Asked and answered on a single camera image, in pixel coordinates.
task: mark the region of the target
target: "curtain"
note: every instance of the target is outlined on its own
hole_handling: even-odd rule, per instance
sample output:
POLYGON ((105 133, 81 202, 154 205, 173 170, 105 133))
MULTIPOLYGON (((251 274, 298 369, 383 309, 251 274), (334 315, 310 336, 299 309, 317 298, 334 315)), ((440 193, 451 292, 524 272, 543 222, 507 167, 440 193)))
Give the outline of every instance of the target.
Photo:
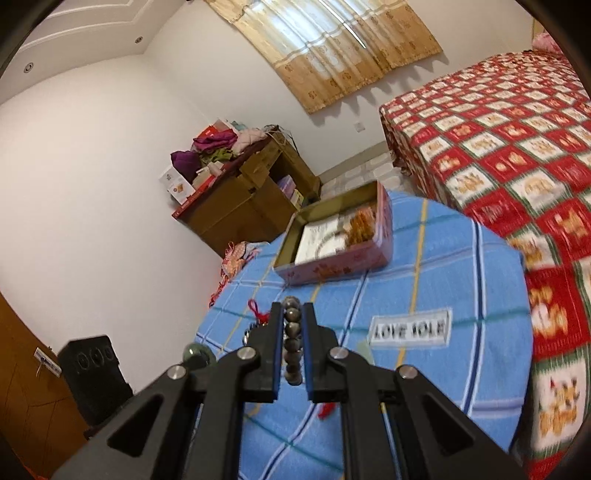
POLYGON ((206 0, 308 113, 441 52, 404 0, 206 0))

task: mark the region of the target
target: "black speaker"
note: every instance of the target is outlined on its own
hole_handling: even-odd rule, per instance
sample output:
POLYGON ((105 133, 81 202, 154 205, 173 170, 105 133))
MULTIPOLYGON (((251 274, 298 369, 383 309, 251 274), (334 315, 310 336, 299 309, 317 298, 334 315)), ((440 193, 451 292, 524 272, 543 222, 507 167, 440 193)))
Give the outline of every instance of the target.
POLYGON ((106 335, 72 340, 57 359, 78 410, 90 426, 101 424, 133 396, 106 335))

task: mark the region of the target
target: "purple cloth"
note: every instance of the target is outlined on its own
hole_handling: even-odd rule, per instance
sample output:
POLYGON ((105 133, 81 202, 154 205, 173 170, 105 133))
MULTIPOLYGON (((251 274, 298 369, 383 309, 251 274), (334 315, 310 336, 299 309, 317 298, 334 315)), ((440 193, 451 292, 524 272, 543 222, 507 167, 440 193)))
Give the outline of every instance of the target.
POLYGON ((193 183, 197 170, 202 167, 199 152, 174 152, 170 154, 170 159, 173 161, 173 167, 187 179, 187 182, 193 183))
POLYGON ((233 130, 224 130, 213 134, 211 137, 197 137, 193 138, 193 146, 198 152, 201 153, 212 153, 218 148, 230 148, 238 136, 233 130))

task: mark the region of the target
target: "triangular cutout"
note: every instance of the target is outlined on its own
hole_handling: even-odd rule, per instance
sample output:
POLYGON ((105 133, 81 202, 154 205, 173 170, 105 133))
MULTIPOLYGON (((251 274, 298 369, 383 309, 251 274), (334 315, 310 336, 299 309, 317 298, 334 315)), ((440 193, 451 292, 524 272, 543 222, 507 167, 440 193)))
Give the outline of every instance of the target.
POLYGON ((163 401, 164 397, 162 395, 150 398, 133 417, 111 435, 107 445, 126 455, 139 457, 144 451, 148 436, 163 401))
POLYGON ((474 439, 430 395, 423 398, 423 407, 443 456, 450 456, 474 445, 474 439))

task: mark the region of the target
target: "wooden door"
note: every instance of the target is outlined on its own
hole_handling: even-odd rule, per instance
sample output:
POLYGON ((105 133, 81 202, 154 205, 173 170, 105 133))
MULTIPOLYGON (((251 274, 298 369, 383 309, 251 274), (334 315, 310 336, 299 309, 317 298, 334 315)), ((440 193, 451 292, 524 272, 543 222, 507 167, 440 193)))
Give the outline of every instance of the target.
POLYGON ((57 361, 0 294, 0 431, 24 465, 49 478, 85 443, 88 426, 63 378, 45 367, 36 376, 37 347, 57 361))

